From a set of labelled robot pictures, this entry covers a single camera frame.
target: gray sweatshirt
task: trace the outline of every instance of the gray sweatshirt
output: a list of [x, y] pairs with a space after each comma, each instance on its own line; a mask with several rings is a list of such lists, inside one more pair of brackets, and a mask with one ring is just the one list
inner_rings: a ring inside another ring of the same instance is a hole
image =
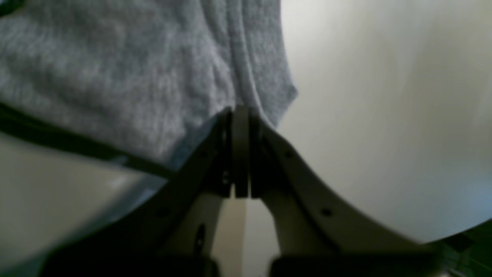
[[279, 0], [25, 0], [0, 17], [0, 103], [172, 169], [223, 108], [276, 126], [296, 94]]

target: gray cloth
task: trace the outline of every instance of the gray cloth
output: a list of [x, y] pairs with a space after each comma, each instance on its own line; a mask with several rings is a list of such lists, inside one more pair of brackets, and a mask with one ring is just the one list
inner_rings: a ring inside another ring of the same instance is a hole
[[173, 169], [223, 108], [276, 126], [296, 94], [279, 0], [26, 0], [0, 17], [0, 102]]

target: gray fabric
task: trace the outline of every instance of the gray fabric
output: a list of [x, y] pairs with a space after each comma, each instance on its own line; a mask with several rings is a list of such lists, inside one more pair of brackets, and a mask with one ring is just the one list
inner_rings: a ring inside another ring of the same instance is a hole
[[279, 0], [26, 0], [0, 18], [0, 102], [177, 169], [226, 106], [297, 92]]

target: gray towel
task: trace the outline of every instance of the gray towel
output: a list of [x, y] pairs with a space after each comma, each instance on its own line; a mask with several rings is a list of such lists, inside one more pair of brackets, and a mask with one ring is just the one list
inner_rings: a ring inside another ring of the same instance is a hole
[[279, 0], [26, 0], [0, 17], [0, 102], [172, 169], [223, 108], [276, 126], [296, 94]]

